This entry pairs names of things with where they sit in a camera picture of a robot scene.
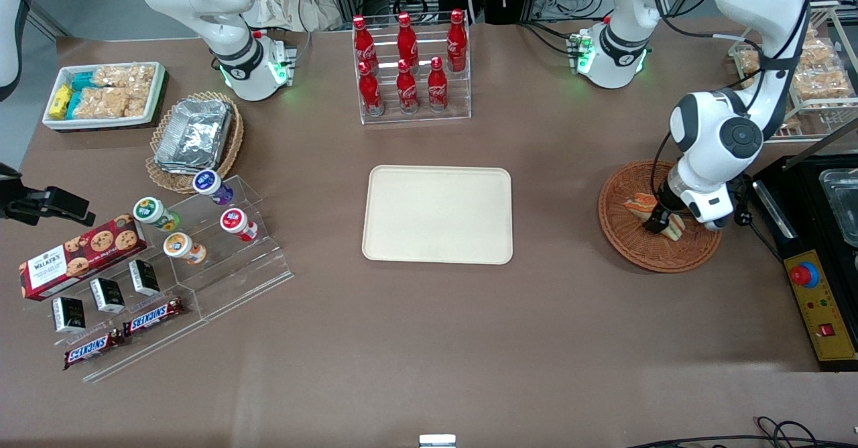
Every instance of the yogurt bottle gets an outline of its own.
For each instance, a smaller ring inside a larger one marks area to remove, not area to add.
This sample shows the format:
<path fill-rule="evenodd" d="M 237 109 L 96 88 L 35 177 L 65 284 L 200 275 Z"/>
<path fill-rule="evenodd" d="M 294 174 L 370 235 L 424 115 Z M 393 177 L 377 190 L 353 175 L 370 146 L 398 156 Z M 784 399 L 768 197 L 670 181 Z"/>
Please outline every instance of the yogurt bottle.
<path fill-rule="evenodd" d="M 181 258 L 190 265 L 201 264 L 206 259 L 206 248 L 194 243 L 187 234 L 177 231 L 164 240 L 164 253 L 171 258 Z"/>
<path fill-rule="evenodd" d="M 214 170 L 203 170 L 194 176 L 194 189 L 198 194 L 204 194 L 218 205 L 225 205 L 233 200 L 233 189 L 221 180 Z"/>
<path fill-rule="evenodd" d="M 257 237 L 257 224 L 247 218 L 247 213 L 241 209 L 229 209 L 221 215 L 221 228 L 232 233 L 244 242 Z"/>
<path fill-rule="evenodd" d="M 143 198 L 134 204 L 134 218 L 160 231 L 174 231 L 178 227 L 178 215 L 153 197 Z"/>

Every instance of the cookie image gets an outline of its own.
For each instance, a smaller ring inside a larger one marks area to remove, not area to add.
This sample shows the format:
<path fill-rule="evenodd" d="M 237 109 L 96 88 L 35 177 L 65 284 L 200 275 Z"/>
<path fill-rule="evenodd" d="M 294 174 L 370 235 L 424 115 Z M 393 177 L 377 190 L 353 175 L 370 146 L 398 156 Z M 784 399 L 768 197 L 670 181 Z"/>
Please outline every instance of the cookie image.
<path fill-rule="evenodd" d="M 113 234 L 109 231 L 100 231 L 89 241 L 89 245 L 96 252 L 104 252 L 113 245 Z"/>
<path fill-rule="evenodd" d="M 116 224 L 116 228 L 122 228 L 131 222 L 131 215 L 124 213 L 123 215 L 119 215 L 117 218 L 113 219 L 113 222 Z"/>
<path fill-rule="evenodd" d="M 137 234 L 131 230 L 123 231 L 116 236 L 117 249 L 127 250 L 135 245 L 137 245 Z"/>
<path fill-rule="evenodd" d="M 73 258 L 68 261 L 68 267 L 65 270 L 65 274 L 68 277 L 77 277 L 78 275 L 82 275 L 89 270 L 89 261 L 85 258 Z"/>
<path fill-rule="evenodd" d="M 80 249 L 80 237 L 74 237 L 62 245 L 65 247 L 65 251 L 67 252 L 77 252 L 77 249 Z"/>

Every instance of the small black box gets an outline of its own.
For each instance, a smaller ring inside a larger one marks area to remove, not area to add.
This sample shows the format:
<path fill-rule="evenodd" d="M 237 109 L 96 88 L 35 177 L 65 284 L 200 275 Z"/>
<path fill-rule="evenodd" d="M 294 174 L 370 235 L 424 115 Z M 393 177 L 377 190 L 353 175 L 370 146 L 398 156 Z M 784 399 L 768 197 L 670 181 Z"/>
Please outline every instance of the small black box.
<path fill-rule="evenodd" d="M 125 299 L 122 299 L 122 291 L 115 281 L 92 279 L 89 281 L 89 290 L 93 292 L 95 306 L 102 313 L 122 313 L 125 308 Z"/>
<path fill-rule="evenodd" d="M 76 334 L 86 330 L 83 301 L 79 298 L 58 297 L 51 301 L 56 332 Z"/>
<path fill-rule="evenodd" d="M 131 281 L 134 283 L 135 291 L 143 295 L 155 295 L 160 292 L 156 270 L 152 264 L 142 260 L 132 260 L 128 268 L 131 270 Z"/>

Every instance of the white tray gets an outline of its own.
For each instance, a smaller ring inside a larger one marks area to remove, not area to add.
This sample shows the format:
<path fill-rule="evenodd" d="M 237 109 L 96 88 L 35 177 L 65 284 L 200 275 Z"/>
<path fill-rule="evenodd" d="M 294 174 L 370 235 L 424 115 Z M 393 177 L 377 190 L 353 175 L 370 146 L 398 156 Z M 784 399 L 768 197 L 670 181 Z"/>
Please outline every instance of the white tray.
<path fill-rule="evenodd" d="M 154 76 L 152 78 L 152 87 L 149 88 L 149 96 L 146 99 L 146 109 L 143 110 L 142 116 L 129 116 L 124 118 L 105 118 L 92 120 L 55 120 L 48 115 L 48 109 L 51 108 L 51 102 L 63 84 L 71 84 L 71 78 L 78 72 L 94 72 L 101 66 L 122 66 L 131 67 L 135 64 L 145 64 L 146 66 L 154 66 Z M 158 97 L 160 90 L 164 84 L 164 67 L 159 62 L 123 62 L 115 64 L 90 64 L 88 66 L 67 66 L 61 67 L 56 73 L 54 87 L 51 90 L 51 96 L 48 97 L 45 113 L 42 115 L 42 122 L 46 127 L 55 129 L 56 131 L 64 130 L 84 130 L 84 129 L 99 129 L 111 127 L 129 127 L 138 124 L 146 124 L 152 121 L 152 116 L 156 114 L 158 105 Z"/>
<path fill-rule="evenodd" d="M 501 168 L 376 166 L 364 256 L 502 265 L 512 259 L 512 182 Z"/>

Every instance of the yellow control panel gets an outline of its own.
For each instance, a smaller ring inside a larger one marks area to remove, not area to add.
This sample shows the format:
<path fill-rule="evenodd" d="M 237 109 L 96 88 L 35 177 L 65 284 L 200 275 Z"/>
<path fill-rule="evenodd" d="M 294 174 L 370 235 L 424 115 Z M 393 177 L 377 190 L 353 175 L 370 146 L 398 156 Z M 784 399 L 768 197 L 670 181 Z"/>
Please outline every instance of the yellow control panel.
<path fill-rule="evenodd" d="M 820 361 L 858 359 L 816 250 L 784 260 L 799 310 Z"/>

